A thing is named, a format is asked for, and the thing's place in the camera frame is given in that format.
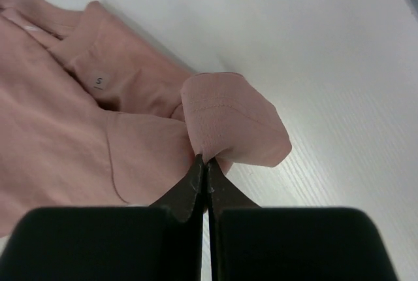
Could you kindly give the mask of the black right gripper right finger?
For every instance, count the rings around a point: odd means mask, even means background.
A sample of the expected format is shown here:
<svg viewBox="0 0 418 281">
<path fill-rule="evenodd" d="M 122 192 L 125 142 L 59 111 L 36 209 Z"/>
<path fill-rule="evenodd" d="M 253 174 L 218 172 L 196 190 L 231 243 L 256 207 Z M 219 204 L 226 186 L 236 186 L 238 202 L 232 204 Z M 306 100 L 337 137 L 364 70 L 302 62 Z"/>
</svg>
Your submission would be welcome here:
<svg viewBox="0 0 418 281">
<path fill-rule="evenodd" d="M 353 185 L 348 206 L 260 207 L 206 170 L 214 280 L 416 280 L 417 186 Z"/>
</svg>

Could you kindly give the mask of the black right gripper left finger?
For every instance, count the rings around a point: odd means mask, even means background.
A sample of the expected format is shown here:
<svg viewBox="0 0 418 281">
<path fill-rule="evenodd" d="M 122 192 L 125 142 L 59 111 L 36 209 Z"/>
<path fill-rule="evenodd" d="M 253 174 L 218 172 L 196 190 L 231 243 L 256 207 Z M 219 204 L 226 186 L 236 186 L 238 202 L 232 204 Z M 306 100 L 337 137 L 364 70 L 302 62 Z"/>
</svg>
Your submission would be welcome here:
<svg viewBox="0 0 418 281">
<path fill-rule="evenodd" d="M 203 181 L 187 174 L 148 207 L 42 207 L 14 228 L 2 280 L 200 280 Z"/>
</svg>

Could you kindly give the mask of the dusty pink t-shirt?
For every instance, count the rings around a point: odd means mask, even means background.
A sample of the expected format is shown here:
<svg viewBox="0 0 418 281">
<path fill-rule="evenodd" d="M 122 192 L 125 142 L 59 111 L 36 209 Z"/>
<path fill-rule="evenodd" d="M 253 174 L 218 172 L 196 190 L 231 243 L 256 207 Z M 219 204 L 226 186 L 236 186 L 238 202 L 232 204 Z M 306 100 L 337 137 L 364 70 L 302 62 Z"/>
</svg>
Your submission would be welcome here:
<svg viewBox="0 0 418 281">
<path fill-rule="evenodd" d="M 1 0 L 1 235 L 38 207 L 149 205 L 196 155 L 275 167 L 275 106 L 237 73 L 193 74 L 99 2 Z"/>
</svg>

